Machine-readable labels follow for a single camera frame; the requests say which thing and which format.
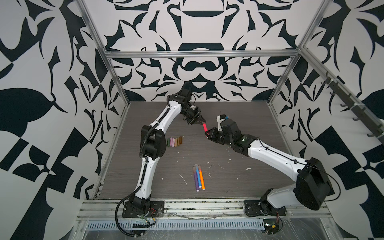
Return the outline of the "orange marker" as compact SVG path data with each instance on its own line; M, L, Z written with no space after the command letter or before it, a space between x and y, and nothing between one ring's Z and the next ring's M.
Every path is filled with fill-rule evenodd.
M199 175L200 175L202 190L205 191L206 187L205 187L204 177L203 177L203 173L202 173L202 168L200 165L198 166L198 169L199 169Z

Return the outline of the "purple marker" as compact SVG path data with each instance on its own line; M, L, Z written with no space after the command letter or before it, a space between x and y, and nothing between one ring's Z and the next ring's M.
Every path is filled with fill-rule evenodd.
M193 173L194 173L195 188L196 188L196 191L199 192L200 186L199 186L199 182L198 182L196 167L193 167Z

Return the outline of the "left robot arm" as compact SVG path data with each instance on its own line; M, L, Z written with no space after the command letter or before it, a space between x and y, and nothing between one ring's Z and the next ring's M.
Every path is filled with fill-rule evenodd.
M155 170L167 149L166 132L174 119L182 115L188 125L203 125L206 122L192 98L192 92L187 90L167 96L166 107L156 120L142 127L139 151L142 167L134 195L130 197L136 206L149 207Z

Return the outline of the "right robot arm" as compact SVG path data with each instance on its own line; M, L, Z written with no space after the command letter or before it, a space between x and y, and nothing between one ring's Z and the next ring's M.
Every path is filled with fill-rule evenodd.
M259 160L294 181L292 185L267 190L256 206L251 207L251 216L276 215L280 209L296 205L313 211L320 209L332 190L332 183L319 160L289 155L267 145L259 137L243 134L236 122L226 115L220 115L217 122L218 127L205 130L210 141L228 145L236 153Z

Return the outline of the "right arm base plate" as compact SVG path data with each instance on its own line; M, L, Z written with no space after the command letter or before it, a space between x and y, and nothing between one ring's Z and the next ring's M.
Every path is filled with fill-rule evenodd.
M268 216L270 208L266 201L245 200L245 214L248 217Z

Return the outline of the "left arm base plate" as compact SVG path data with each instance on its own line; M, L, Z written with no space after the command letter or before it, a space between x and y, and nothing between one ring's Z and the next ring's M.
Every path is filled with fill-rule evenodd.
M140 216L155 217L162 214L165 207L164 201L128 201L124 203L123 218L136 218Z

